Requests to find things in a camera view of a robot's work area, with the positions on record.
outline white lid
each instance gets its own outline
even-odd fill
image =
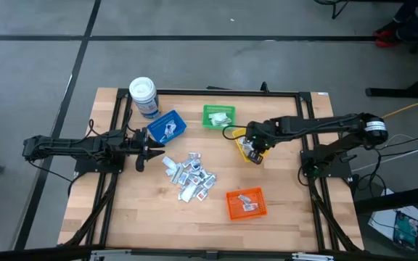
[[[156,89],[154,83],[148,77],[138,77],[128,87],[131,96],[137,101],[146,101],[154,98]]]

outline gray floor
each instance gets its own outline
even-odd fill
[[[93,2],[0,0],[0,34],[83,34]],[[367,36],[397,8],[351,3],[331,20],[331,7],[313,1],[103,0],[93,34]],[[0,164],[6,166],[0,175],[0,250],[12,248],[36,173],[20,156],[22,140],[49,134],[78,47],[78,42],[0,42]],[[138,76],[152,78],[158,88],[257,90],[266,81],[271,90],[326,91],[336,115],[384,115],[417,100],[368,98],[364,89],[407,87],[418,79],[418,54],[409,54],[407,46],[378,49],[373,43],[90,42],[62,137],[83,136],[98,87],[125,88]],[[418,136],[418,107],[390,118],[388,126],[392,134]],[[353,167],[376,160],[374,152],[356,153]],[[73,161],[54,158],[52,170],[71,178]],[[414,189],[418,154],[384,164],[379,173],[394,191]],[[49,176],[29,248],[56,244],[66,188]],[[364,244],[371,252],[394,254],[371,239]]]

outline wooden table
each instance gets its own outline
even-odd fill
[[[91,118],[99,133],[109,130],[116,93],[116,88],[99,88],[97,91]],[[315,117],[332,116],[328,94],[311,95]],[[251,120],[297,115],[293,98],[180,95],[160,95],[159,98],[164,113],[174,109],[181,115],[187,124],[186,132],[166,145],[164,155],[146,163],[143,173],[135,171],[135,156],[127,158],[124,171],[118,178],[107,247],[318,250],[308,188],[297,180],[300,140],[278,144],[261,165],[255,165],[243,160],[234,141],[224,139],[219,130],[203,128],[201,123],[204,104],[235,106],[237,124],[246,125]],[[132,106],[132,128],[148,125],[150,121],[138,113],[135,105]],[[305,104],[303,110],[307,115]],[[337,139],[337,135],[321,134],[319,139],[322,144],[329,144]],[[164,156],[183,162],[188,152],[200,152],[203,167],[217,175],[217,184],[209,190],[203,202],[177,200],[180,188],[170,182],[161,162]],[[90,214],[98,177],[98,173],[87,173],[73,185],[59,243],[70,239]],[[336,220],[354,244],[363,249],[350,189],[341,179],[329,178],[327,181]],[[225,193],[254,186],[263,189],[268,215],[230,221]],[[99,241],[101,224],[102,216],[97,222],[94,243]],[[329,248],[328,228],[323,217],[322,228]]]

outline orange plastic basket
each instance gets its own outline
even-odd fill
[[[244,211],[244,203],[241,199],[238,199],[239,195],[247,196],[251,199],[251,203],[258,203],[258,208],[253,211]],[[260,187],[227,192],[226,204],[229,207],[230,220],[244,220],[267,215],[266,203]]]

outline blue plastic basket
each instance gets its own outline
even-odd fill
[[[160,142],[160,139],[165,135],[165,125],[171,120],[173,120],[177,126],[173,131],[173,135],[162,141],[162,144],[168,143],[173,138],[185,132],[187,124],[185,124],[185,122],[181,119],[180,115],[175,110],[172,110],[147,126],[148,131],[152,134],[154,140]]]

